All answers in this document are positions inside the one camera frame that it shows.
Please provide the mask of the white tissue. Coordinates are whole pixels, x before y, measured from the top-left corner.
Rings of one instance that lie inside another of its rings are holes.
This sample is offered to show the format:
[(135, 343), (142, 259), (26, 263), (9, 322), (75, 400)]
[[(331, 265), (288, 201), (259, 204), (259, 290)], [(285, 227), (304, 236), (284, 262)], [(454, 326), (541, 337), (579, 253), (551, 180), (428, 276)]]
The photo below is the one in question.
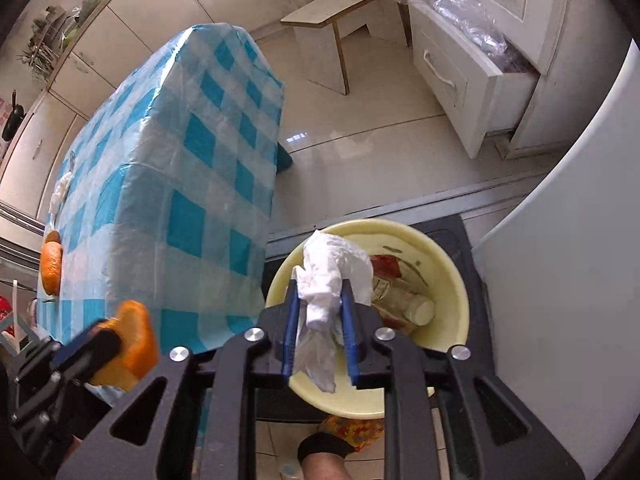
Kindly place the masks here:
[(292, 272), (300, 313), (294, 370), (325, 393), (334, 393), (335, 355), (344, 344), (341, 318), (343, 282), (354, 299), (371, 303), (373, 266), (369, 255), (346, 238), (314, 232), (303, 246), (303, 263)]

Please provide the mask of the clear plastic bottle white cap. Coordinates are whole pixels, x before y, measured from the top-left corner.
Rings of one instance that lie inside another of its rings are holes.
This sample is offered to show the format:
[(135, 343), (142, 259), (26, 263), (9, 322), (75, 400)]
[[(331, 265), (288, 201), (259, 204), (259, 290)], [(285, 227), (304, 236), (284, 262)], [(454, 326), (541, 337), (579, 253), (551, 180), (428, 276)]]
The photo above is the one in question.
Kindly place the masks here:
[(427, 326), (435, 316), (433, 300), (410, 294), (402, 289), (393, 289), (386, 300), (372, 301), (372, 306), (381, 312), (381, 315), (390, 323), (390, 327), (406, 333)]

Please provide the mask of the small orange peel piece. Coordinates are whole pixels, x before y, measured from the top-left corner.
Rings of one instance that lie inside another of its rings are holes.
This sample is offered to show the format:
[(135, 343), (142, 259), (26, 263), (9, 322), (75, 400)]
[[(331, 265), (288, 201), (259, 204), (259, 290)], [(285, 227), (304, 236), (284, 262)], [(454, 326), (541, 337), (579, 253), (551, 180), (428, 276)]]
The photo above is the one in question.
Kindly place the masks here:
[(96, 335), (111, 330), (120, 340), (119, 352), (89, 379), (92, 386), (130, 391), (160, 360), (152, 318), (144, 304), (123, 301), (114, 318), (99, 323)]

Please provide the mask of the orange peel large piece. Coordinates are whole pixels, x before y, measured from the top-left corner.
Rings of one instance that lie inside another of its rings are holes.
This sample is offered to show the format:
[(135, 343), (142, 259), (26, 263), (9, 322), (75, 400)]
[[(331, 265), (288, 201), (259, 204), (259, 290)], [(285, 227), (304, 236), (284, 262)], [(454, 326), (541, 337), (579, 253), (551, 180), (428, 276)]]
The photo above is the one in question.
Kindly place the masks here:
[(50, 231), (44, 238), (40, 252), (40, 281), (49, 296), (58, 296), (62, 281), (63, 247), (58, 231)]

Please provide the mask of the white red paper food bag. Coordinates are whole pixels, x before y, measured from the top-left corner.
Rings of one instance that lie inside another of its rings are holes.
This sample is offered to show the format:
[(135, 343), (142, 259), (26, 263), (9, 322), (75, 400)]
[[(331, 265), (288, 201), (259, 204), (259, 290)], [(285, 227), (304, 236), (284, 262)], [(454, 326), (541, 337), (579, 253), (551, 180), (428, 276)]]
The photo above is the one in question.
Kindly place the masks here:
[(393, 289), (402, 289), (413, 295), (428, 297), (430, 286), (418, 269), (395, 255), (372, 255), (373, 302), (386, 300)]

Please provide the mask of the yellow plastic bucket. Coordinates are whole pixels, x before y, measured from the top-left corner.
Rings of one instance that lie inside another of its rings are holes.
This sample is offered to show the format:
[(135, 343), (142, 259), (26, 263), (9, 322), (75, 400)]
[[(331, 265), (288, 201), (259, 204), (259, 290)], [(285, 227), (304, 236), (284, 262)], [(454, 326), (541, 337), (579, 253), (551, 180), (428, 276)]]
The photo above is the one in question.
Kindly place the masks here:
[[(371, 304), (386, 327), (423, 349), (427, 392), (449, 387), (445, 354), (465, 344), (470, 326), (469, 296), (454, 260), (431, 237), (388, 220), (352, 220), (324, 230), (349, 240), (372, 262)], [(358, 390), (348, 376), (346, 354), (335, 353), (335, 391), (321, 391), (303, 373), (288, 385), (305, 402), (326, 413), (354, 419), (384, 415), (382, 389)]]

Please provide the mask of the blue checkered plastic tablecloth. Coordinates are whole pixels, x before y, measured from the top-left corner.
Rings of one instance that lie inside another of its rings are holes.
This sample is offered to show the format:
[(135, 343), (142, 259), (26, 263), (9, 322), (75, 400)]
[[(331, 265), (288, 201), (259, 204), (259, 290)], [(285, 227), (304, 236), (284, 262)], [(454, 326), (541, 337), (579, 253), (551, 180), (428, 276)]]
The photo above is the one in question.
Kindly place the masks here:
[(61, 290), (39, 295), (39, 327), (67, 342), (136, 300), (163, 351), (250, 328), (265, 304), (282, 107), (281, 81), (239, 26), (190, 27), (134, 70), (65, 154), (70, 188), (47, 218)]

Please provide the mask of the white refrigerator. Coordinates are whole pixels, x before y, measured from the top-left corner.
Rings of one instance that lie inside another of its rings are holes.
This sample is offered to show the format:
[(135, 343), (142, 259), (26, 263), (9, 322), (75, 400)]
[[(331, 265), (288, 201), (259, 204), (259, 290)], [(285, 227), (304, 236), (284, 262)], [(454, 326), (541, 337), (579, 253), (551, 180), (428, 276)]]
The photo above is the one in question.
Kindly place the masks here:
[(587, 478), (637, 478), (637, 46), (582, 135), (474, 259), (498, 376)]

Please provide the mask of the white napkin under peel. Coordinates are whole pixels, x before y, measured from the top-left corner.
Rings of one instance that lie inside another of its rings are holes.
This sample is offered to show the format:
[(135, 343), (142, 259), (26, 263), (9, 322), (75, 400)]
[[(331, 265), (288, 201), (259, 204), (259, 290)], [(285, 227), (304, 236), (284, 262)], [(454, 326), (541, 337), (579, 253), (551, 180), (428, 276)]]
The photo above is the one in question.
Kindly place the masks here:
[(73, 182), (74, 172), (73, 170), (66, 171), (56, 182), (53, 193), (49, 203), (49, 214), (51, 217), (56, 217), (60, 211), (65, 197), (70, 189), (70, 185)]

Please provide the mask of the open white drawer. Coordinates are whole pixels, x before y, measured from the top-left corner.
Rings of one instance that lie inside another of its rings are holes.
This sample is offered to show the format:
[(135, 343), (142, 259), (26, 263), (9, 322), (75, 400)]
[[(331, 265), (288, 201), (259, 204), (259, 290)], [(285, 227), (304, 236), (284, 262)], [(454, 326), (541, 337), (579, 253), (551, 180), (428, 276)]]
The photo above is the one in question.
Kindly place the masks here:
[(412, 2), (409, 15), (414, 66), (474, 158), (485, 136), (518, 128), (538, 74), (525, 64), (504, 70), (428, 6)]

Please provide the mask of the white wooden step stool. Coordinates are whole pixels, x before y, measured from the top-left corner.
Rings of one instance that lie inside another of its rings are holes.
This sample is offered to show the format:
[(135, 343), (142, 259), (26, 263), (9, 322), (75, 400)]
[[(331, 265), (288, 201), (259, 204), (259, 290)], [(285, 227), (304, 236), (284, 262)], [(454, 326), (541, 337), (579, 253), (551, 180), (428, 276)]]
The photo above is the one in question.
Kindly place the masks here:
[(350, 92), (342, 40), (360, 28), (391, 44), (408, 44), (394, 0), (314, 0), (280, 19), (294, 30), (306, 77), (342, 96)]

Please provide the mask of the black wok on stove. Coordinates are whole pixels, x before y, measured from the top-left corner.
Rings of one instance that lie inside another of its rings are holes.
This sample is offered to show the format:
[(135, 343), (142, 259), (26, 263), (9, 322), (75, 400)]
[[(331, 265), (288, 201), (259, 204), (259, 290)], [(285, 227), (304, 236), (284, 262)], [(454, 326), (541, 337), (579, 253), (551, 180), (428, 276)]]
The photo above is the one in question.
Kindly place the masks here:
[(25, 110), (21, 104), (16, 102), (16, 90), (12, 92), (12, 108), (11, 113), (9, 114), (8, 120), (3, 127), (1, 139), (10, 143), (14, 136), (17, 133), (18, 128), (20, 128), (21, 123), (23, 122), (25, 117)]

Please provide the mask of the clear plastic bag in drawer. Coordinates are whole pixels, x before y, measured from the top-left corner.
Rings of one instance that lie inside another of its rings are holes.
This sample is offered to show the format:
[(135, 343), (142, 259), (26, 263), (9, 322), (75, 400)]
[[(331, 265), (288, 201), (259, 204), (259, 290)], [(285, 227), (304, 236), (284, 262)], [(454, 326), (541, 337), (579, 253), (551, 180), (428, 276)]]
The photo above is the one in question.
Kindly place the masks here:
[(509, 45), (480, 0), (393, 0), (432, 9), (472, 41), (494, 61), (504, 61)]

